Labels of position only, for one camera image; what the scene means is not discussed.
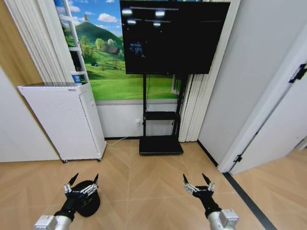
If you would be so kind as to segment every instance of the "television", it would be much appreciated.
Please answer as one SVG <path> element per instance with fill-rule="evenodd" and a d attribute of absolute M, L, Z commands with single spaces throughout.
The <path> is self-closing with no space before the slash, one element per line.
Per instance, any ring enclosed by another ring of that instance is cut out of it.
<path fill-rule="evenodd" d="M 229 4 L 121 0 L 126 73 L 209 73 Z"/>

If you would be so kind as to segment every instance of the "wooden wall panel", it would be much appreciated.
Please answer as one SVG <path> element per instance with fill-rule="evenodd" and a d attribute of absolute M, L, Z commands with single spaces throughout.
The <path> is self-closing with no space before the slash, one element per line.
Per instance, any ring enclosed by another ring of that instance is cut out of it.
<path fill-rule="evenodd" d="M 3 0 L 0 0 L 0 28 L 0 65 L 13 86 L 42 82 Z"/>

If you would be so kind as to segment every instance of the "power outlet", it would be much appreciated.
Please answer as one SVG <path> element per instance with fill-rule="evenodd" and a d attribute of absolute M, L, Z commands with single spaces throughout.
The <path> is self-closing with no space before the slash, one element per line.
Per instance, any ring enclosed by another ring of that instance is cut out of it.
<path fill-rule="evenodd" d="M 141 125 L 141 119 L 135 119 L 135 123 L 139 127 Z"/>

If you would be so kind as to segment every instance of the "landscape wallpaper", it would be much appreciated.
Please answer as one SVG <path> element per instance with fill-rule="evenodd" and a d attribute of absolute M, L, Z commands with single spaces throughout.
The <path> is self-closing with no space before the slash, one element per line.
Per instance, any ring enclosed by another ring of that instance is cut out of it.
<path fill-rule="evenodd" d="M 54 2 L 66 15 L 62 0 Z M 119 0 L 70 0 L 69 7 L 95 100 L 142 99 L 142 75 L 126 74 Z M 68 46 L 75 46 L 68 22 L 61 24 Z M 152 74 L 148 84 L 149 99 L 177 97 L 171 75 Z"/>

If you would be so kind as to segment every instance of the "door hinge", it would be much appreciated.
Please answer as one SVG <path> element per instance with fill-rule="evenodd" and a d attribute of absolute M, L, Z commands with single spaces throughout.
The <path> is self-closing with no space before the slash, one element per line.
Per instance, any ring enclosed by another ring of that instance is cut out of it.
<path fill-rule="evenodd" d="M 237 155 L 236 158 L 234 159 L 234 162 L 240 162 L 242 160 L 241 156 L 242 156 L 241 154 Z"/>
<path fill-rule="evenodd" d="M 296 79 L 301 80 L 304 74 L 307 72 L 307 64 L 301 64 L 294 76 L 289 80 L 289 83 L 294 83 Z"/>

